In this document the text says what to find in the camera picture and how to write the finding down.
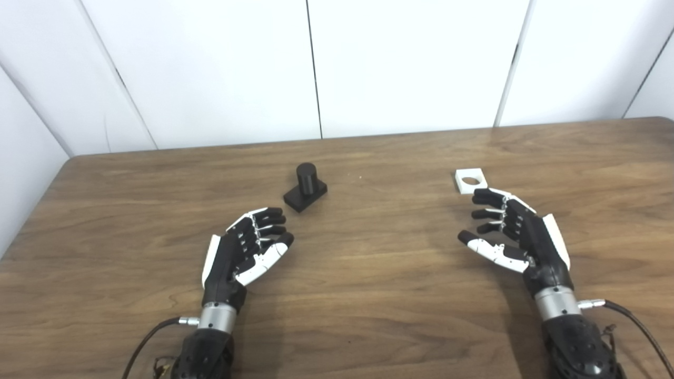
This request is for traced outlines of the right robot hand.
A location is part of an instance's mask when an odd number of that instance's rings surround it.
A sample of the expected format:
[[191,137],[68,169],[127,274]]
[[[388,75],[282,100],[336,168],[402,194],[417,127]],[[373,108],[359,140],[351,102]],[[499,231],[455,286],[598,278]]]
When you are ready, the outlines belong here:
[[496,188],[479,188],[472,201],[485,209],[472,211],[487,219],[477,232],[458,234],[466,247],[489,261],[521,273],[531,296],[546,288],[574,290],[570,256],[553,214],[541,216],[519,197]]

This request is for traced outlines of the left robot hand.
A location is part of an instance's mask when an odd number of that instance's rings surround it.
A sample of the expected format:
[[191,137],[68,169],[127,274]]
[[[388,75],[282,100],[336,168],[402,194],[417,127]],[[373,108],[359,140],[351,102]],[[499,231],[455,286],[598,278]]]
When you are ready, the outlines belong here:
[[202,272],[202,306],[225,304],[240,312],[246,287],[267,273],[294,242],[281,208],[249,211],[222,235],[212,235]]

